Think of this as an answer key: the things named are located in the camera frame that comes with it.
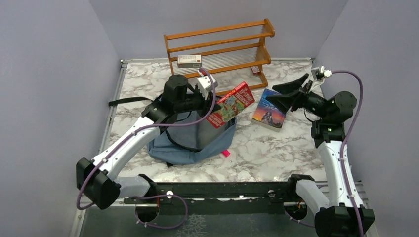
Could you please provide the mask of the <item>blue Jane Eyre book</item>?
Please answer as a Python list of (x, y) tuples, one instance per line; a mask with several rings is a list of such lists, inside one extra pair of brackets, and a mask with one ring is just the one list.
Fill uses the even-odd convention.
[(279, 132), (283, 127), (286, 114), (279, 111), (266, 99), (266, 97), (272, 95), (280, 94), (267, 88), (264, 89), (251, 121), (275, 132)]

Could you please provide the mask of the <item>blue student backpack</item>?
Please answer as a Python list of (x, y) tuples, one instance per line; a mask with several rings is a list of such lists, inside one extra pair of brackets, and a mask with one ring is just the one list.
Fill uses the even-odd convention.
[(236, 131), (236, 118), (220, 128), (214, 128), (207, 120), (206, 113), (220, 106), (209, 99), (208, 111), (198, 113), (178, 112), (178, 102), (163, 96), (149, 104), (136, 123), (108, 149), (116, 151), (113, 161), (129, 161), (143, 147), (154, 159), (171, 165), (189, 165), (222, 153), (232, 144)]

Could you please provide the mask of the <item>red treehouse book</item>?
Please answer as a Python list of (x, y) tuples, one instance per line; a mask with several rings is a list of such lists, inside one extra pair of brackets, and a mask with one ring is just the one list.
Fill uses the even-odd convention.
[(242, 82), (217, 101), (216, 105), (220, 106), (220, 109), (211, 113), (206, 120), (214, 128), (220, 128), (254, 102), (255, 99), (248, 84)]

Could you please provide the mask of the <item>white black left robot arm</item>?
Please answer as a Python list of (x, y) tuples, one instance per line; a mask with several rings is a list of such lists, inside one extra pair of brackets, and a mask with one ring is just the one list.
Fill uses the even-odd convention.
[(155, 198), (155, 189), (141, 176), (118, 177), (125, 165), (148, 143), (168, 127), (185, 127), (177, 116), (185, 112), (200, 112), (199, 122), (215, 109), (217, 82), (205, 72), (192, 87), (183, 75), (172, 75), (164, 84), (163, 93), (149, 104), (135, 124), (104, 151), (76, 164), (76, 186), (79, 189), (76, 206), (85, 210), (95, 205), (103, 210), (117, 199), (137, 196), (148, 203)]

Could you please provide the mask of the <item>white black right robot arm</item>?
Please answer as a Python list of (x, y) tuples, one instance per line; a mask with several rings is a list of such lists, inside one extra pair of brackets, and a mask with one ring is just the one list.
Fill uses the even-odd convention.
[(357, 191), (347, 154), (349, 130), (344, 124), (356, 120), (362, 101), (351, 92), (341, 91), (329, 99), (312, 91), (313, 82), (304, 75), (273, 86), (267, 100), (281, 112), (305, 109), (317, 119), (311, 137), (324, 165), (329, 193), (325, 195), (307, 176), (293, 175), (285, 187), (286, 197), (300, 198), (314, 215), (314, 228), (320, 237), (362, 237), (375, 221)]

